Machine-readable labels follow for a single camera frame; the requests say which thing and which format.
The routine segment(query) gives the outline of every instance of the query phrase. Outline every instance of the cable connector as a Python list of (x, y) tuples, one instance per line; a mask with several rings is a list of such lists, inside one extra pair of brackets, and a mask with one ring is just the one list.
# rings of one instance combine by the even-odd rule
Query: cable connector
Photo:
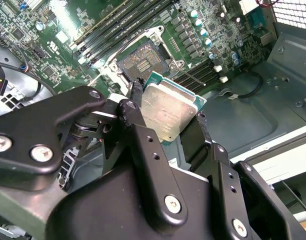
[(0, 82), (0, 96), (3, 96), (6, 88), (7, 88), (7, 85), (8, 85), (9, 81), (4, 79), (4, 80), (1, 80)]

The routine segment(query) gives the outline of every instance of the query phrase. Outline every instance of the blue capacitor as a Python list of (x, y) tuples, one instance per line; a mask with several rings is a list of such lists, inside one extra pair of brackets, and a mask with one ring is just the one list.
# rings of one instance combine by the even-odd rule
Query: blue capacitor
[(234, 65), (239, 65), (240, 63), (241, 63), (241, 60), (240, 59), (235, 59), (234, 61), (233, 61), (233, 63), (234, 63)]
[(232, 51), (232, 52), (231, 52), (231, 58), (232, 58), (233, 60), (235, 60), (235, 59), (238, 59), (239, 56), (238, 56), (238, 54), (237, 54), (235, 51)]
[(205, 40), (205, 45), (207, 45), (208, 47), (211, 47), (212, 45), (212, 40), (210, 38)]
[(214, 60), (215, 59), (215, 55), (212, 52), (209, 52), (208, 53), (208, 58), (211, 59), (211, 60)]

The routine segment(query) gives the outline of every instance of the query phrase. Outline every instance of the gray metal panel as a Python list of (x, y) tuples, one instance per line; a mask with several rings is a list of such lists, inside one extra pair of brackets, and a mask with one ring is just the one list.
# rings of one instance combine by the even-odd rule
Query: gray metal panel
[[(230, 158), (249, 151), (263, 143), (306, 125), (306, 103), (302, 108), (296, 102), (306, 95), (300, 91), (293, 78), (282, 80), (274, 67), (266, 62), (255, 68), (264, 78), (261, 90), (247, 99), (229, 100), (227, 97), (204, 95), (208, 130), (212, 139), (223, 145)], [(246, 94), (252, 91), (258, 79), (242, 74), (223, 88)]]
[(306, 40), (282, 33), (267, 62), (299, 81), (306, 81)]

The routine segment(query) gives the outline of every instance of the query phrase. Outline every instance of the ventilation grille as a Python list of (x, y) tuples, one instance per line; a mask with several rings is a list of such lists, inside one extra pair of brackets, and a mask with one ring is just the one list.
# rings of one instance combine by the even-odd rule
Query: ventilation grille
[(273, 9), (278, 23), (306, 29), (306, 0), (280, 0)]

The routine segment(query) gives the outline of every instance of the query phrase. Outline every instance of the black metal bracket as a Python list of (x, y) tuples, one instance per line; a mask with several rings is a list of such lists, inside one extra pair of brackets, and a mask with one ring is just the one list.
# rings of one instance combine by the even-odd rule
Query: black metal bracket
[(124, 142), (130, 147), (145, 216), (163, 235), (173, 234), (188, 219), (188, 209), (170, 169), (159, 138), (147, 128), (139, 106), (124, 99), (118, 104)]
[[(78, 117), (105, 102), (100, 92), (81, 86), (0, 116), (0, 136), (10, 140), (9, 149), (0, 151), (0, 185), (28, 191), (48, 187), (62, 163), (59, 138), (66, 139)], [(50, 149), (49, 160), (33, 159), (32, 151), (38, 146)]]

